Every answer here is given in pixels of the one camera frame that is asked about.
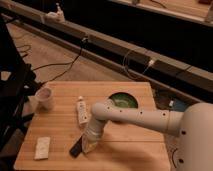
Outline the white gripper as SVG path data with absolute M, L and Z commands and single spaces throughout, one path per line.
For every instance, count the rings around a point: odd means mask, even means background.
M 101 139 L 101 136 L 94 132 L 84 132 L 82 135 L 82 151 L 84 154 L 90 153 L 93 151 L 99 140 Z

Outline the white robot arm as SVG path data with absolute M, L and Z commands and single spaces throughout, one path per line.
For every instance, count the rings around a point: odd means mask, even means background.
M 91 106 L 82 149 L 96 148 L 107 122 L 126 122 L 179 138 L 177 171 L 213 171 L 213 104 L 196 103 L 184 112 L 121 108 L 111 101 Z

